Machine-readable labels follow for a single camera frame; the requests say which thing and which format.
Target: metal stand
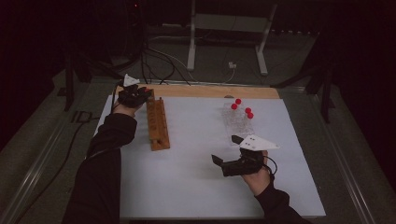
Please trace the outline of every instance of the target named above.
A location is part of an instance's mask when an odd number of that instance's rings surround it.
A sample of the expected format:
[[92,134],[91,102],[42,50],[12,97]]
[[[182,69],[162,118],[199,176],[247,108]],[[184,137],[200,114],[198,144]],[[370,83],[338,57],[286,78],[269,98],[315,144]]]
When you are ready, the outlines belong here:
[[[194,70],[194,65],[195,65],[195,51],[196,51],[196,45],[195,45],[195,29],[196,28],[202,28],[202,29],[216,29],[216,30],[226,30],[226,31],[245,31],[245,32],[262,32],[262,41],[260,45],[256,46],[256,54],[257,54],[257,62],[260,67],[260,73],[263,76],[268,75],[268,70],[267,66],[265,64],[264,56],[262,54],[262,51],[264,50],[265,42],[267,40],[268,34],[270,33],[271,30],[271,25],[272,21],[276,12],[276,6],[277,5],[272,5],[271,7],[271,12],[270,15],[267,18],[251,18],[251,17],[238,17],[239,20],[241,20],[241,24],[238,23],[238,25],[242,25],[239,27],[236,27],[236,18],[232,19],[233,21],[233,26],[231,29],[227,29],[226,26],[222,26],[221,23],[222,21],[227,21],[227,19],[230,18],[230,16],[219,16],[219,15],[200,15],[201,19],[203,21],[207,21],[208,24],[203,25],[203,22],[198,22],[197,21],[197,14],[195,13],[195,0],[191,0],[191,37],[190,37],[190,49],[189,49],[189,58],[187,60],[187,70],[193,71]],[[255,25],[253,21],[263,21],[263,23],[259,26]]]

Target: white paper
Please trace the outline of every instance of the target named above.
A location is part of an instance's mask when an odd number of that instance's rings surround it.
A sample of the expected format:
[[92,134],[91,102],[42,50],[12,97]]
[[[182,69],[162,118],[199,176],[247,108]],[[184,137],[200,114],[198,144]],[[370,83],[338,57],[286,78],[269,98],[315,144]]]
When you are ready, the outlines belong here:
[[[240,176],[224,177],[212,162],[239,158],[228,142],[225,98],[163,97],[170,149],[151,151],[146,107],[136,113],[134,141],[122,148],[122,218],[260,218],[263,211]],[[110,111],[111,97],[101,117]],[[269,151],[278,167],[275,186],[304,217],[325,216],[312,175],[282,100],[244,99],[255,111],[255,134],[280,146]]]

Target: dark background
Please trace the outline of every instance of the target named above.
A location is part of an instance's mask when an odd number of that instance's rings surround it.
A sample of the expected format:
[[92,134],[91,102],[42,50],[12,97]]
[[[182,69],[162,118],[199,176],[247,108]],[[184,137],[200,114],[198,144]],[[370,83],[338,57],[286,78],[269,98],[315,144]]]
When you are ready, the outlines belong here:
[[[0,115],[3,148],[53,90],[51,78],[64,69],[64,43],[71,41],[95,60],[111,63],[110,55],[136,54],[140,45],[135,32],[141,18],[137,1],[32,1],[0,3]],[[210,10],[218,1],[198,1],[197,10]],[[229,1],[222,13],[236,10],[260,15],[262,7],[245,7]],[[361,127],[380,166],[396,189],[395,103],[396,92],[396,3],[383,1],[292,1],[278,6],[273,30],[302,32],[318,36],[303,70],[332,55],[335,59],[333,84]],[[150,25],[186,25],[189,1],[143,1],[139,5]],[[111,24],[125,24],[115,29]],[[128,33],[129,42],[125,39]]]

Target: black sleeve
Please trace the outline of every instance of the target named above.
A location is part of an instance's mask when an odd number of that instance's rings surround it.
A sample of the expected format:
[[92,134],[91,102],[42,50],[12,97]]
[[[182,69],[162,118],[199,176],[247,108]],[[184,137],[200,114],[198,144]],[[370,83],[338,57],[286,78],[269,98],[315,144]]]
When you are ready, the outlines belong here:
[[264,211],[264,223],[271,224],[309,224],[293,208],[289,206],[290,196],[288,193],[274,188],[274,176],[271,175],[270,185],[258,196],[262,210]]
[[106,117],[80,165],[64,214],[64,224],[120,223],[120,147],[134,139],[136,120]]

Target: wrist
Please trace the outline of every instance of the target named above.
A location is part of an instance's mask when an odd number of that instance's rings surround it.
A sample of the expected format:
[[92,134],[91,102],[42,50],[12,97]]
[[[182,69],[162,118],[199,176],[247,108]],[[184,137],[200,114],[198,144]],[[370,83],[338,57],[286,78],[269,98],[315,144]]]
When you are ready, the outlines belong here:
[[128,106],[122,105],[119,102],[114,104],[113,114],[124,114],[134,118],[134,113],[136,112],[136,108],[130,108]]

